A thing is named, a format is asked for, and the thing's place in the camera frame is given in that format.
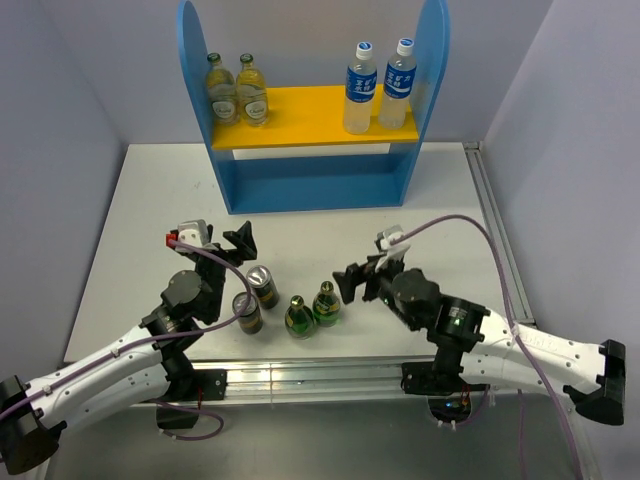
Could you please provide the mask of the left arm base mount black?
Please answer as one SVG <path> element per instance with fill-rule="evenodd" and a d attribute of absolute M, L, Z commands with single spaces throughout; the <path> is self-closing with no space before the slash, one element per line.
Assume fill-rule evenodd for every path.
<path fill-rule="evenodd" d="M 172 382 L 168 391 L 160 397 L 164 402 L 221 401 L 227 386 L 227 371 L 224 369 L 195 370 L 188 380 Z M 156 408 L 156 424 L 161 429 L 189 430 L 196 425 L 195 413 L 179 412 L 168 407 Z"/>

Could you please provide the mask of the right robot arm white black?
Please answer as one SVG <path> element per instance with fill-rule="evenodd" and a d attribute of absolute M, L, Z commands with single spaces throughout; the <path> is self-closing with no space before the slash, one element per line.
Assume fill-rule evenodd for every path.
<path fill-rule="evenodd" d="M 447 295 L 419 268 L 370 256 L 333 275 L 350 304 L 381 301 L 409 330 L 425 331 L 436 348 L 430 361 L 402 366 L 407 394 L 437 396 L 481 386 L 520 389 L 569 399 L 582 417 L 624 423 L 626 347 L 615 340 L 581 343 L 522 324 L 469 300 Z"/>

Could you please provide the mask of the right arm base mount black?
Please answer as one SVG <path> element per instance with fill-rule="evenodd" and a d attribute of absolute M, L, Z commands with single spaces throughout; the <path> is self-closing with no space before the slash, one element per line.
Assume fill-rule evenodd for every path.
<path fill-rule="evenodd" d="M 438 428 L 457 428 L 473 422 L 489 405 L 489 386 L 470 384 L 459 375 L 437 373 L 433 361 L 401 364 L 400 388 L 406 395 L 424 396 Z"/>

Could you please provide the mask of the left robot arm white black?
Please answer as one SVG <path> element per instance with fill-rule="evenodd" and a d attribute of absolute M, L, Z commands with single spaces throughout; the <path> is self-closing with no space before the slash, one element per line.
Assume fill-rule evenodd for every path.
<path fill-rule="evenodd" d="M 166 246 L 194 266 L 174 274 L 161 303 L 126 334 L 54 373 L 1 382 L 1 462 L 24 474 L 51 458 L 65 432 L 140 402 L 165 408 L 191 394 L 195 375 L 186 350 L 221 321 L 227 273 L 257 257 L 249 221 L 223 234 L 225 249 L 202 220 L 180 224 Z"/>

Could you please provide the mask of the Pocari water bottle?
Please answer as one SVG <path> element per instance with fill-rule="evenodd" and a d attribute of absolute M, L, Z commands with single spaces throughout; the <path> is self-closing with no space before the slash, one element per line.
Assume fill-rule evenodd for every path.
<path fill-rule="evenodd" d="M 368 41 L 359 42 L 346 72 L 343 127 L 348 133 L 364 134 L 368 131 L 376 84 L 373 45 Z"/>
<path fill-rule="evenodd" d="M 417 70 L 414 46 L 413 39 L 401 38 L 387 62 L 378 122 L 388 130 L 400 129 L 405 123 Z"/>

